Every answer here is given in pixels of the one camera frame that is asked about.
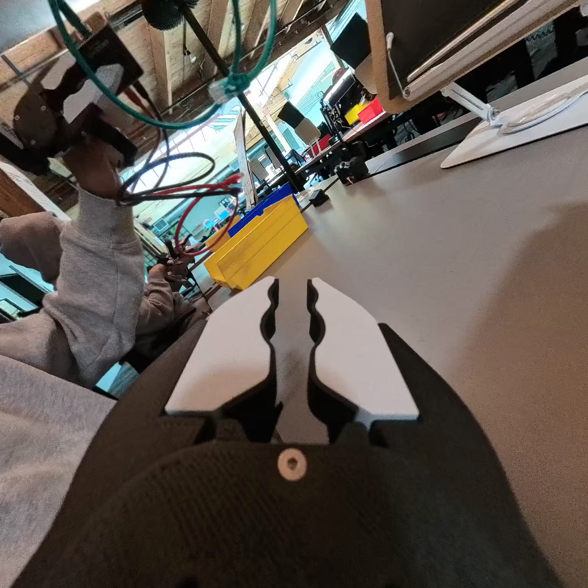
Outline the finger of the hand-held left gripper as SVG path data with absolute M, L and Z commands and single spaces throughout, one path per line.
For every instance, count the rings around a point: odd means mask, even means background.
M 105 87 L 114 93 L 119 89 L 123 79 L 124 68 L 119 63 L 100 66 L 96 77 Z M 106 104 L 106 96 L 99 87 L 90 79 L 87 79 L 80 90 L 68 96 L 63 102 L 63 118 L 67 123 L 73 123 L 90 106 L 97 106 L 101 109 Z
M 41 91 L 72 91 L 78 85 L 78 64 L 74 57 L 60 57 L 40 78 Z

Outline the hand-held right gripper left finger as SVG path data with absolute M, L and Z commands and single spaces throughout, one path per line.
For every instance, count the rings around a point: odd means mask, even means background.
M 277 399 L 275 312 L 279 280 L 269 276 L 215 310 L 165 406 L 173 417 L 237 421 L 251 442 L 270 442 Z

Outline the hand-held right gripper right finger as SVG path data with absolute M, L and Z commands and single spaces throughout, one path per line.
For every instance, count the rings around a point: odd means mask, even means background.
M 307 402 L 334 443 L 349 423 L 417 422 L 417 404 L 386 341 L 386 325 L 318 277 L 307 281 L 313 342 Z

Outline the black network splitter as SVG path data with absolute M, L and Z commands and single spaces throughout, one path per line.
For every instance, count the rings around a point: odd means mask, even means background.
M 142 66 L 110 25 L 92 33 L 88 38 L 79 38 L 75 44 L 95 74 L 100 66 L 120 65 L 122 67 L 121 82 L 116 90 L 112 90 L 116 96 L 120 96 L 143 76 Z

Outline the person's left forearm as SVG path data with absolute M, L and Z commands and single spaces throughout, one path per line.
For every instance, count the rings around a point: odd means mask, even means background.
M 49 320 L 67 363 L 50 368 L 92 388 L 135 343 L 144 259 L 132 212 L 81 189 L 79 214 L 61 233 L 56 291 L 38 318 Z

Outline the grey desk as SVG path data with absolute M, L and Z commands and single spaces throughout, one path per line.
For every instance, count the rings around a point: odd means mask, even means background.
M 336 183 L 267 271 L 280 281 L 277 432 L 327 441 L 306 404 L 306 282 L 319 277 L 459 394 L 556 573 L 587 587 L 587 127 L 442 169 L 450 151 Z

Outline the person's left hand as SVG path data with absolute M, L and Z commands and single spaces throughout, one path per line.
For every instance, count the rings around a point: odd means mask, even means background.
M 113 146 L 88 136 L 83 143 L 71 147 L 63 161 L 81 189 L 103 199 L 118 199 L 123 156 Z

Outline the yellow plastic bin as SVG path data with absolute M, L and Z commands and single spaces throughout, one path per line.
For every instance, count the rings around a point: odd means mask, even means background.
M 204 266 L 225 288 L 245 290 L 307 230 L 293 195 L 271 204 L 211 255 Z

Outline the blue plastic bin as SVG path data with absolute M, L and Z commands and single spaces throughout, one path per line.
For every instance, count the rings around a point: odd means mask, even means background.
M 228 230 L 229 237 L 234 237 L 248 223 L 252 222 L 254 218 L 262 216 L 268 207 L 290 196 L 298 204 L 297 195 L 294 193 L 290 183 L 286 183 L 282 187 L 275 189 L 267 198 L 254 206 L 239 222 Z

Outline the black pole lamp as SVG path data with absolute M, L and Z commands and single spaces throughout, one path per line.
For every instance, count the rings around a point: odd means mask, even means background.
M 263 51 L 257 64 L 248 72 L 241 72 L 239 70 L 242 48 L 240 9 L 238 1 L 232 1 L 231 4 L 235 24 L 235 50 L 233 52 L 232 64 L 228 66 L 221 58 L 208 34 L 204 32 L 187 1 L 141 1 L 143 16 L 153 29 L 162 32 L 168 31 L 178 26 L 181 22 L 186 23 L 191 28 L 204 48 L 205 54 L 212 59 L 212 62 L 217 66 L 217 70 L 223 75 L 222 79 L 207 84 L 209 95 L 214 105 L 220 106 L 232 98 L 237 98 L 245 108 L 254 127 L 259 131 L 270 148 L 270 151 L 278 160 L 283 173 L 286 175 L 287 182 L 295 189 L 302 190 L 303 184 L 297 177 L 296 172 L 292 169 L 290 163 L 278 148 L 277 143 L 273 140 L 270 132 L 261 122 L 253 105 L 245 96 L 246 89 L 254 78 L 265 69 L 272 53 L 277 33 L 277 2 L 269 1 L 269 23 Z

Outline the person's grey sweatshirt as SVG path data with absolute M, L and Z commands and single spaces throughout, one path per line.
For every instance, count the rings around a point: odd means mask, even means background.
M 50 372 L 67 357 L 40 312 L 1 325 L 1 587 L 16 581 L 45 539 L 113 407 L 91 388 Z

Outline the black device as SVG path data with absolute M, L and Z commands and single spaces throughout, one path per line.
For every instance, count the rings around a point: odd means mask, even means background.
M 341 161 L 334 167 L 334 173 L 344 186 L 353 185 L 369 176 L 363 140 L 343 144 Z

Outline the wooden board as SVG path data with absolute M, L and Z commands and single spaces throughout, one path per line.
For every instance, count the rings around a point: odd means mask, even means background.
M 380 2 L 381 1 L 366 1 L 365 4 L 367 11 L 369 39 L 371 43 L 371 61 L 373 65 L 373 77 L 375 79 L 377 96 L 384 110 L 386 110 L 390 114 L 401 114 L 409 110 L 414 105 L 429 98 L 434 93 L 441 91 L 445 86 L 457 81 L 459 78 L 466 75 L 471 70 L 474 70 L 482 63 L 485 63 L 489 59 L 495 57 L 497 54 L 501 53 L 502 51 L 510 47 L 509 46 L 504 48 L 501 52 L 496 53 L 486 61 L 479 63 L 477 66 L 471 69 L 459 72 L 459 75 L 455 79 L 450 78 L 443 80 L 442 83 L 437 86 L 425 88 L 422 85 L 411 84 L 410 86 L 401 88 L 398 82 L 395 81 L 395 78 L 390 69 L 390 64 L 392 63 L 390 58 L 390 46 L 392 43 L 392 35 L 384 37 Z M 582 3 L 578 6 L 572 8 L 576 8 L 584 4 L 584 1 L 581 2 Z

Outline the black panel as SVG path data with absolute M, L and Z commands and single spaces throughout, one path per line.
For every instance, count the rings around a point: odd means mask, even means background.
M 381 1 L 401 88 L 431 88 L 486 61 L 581 1 Z

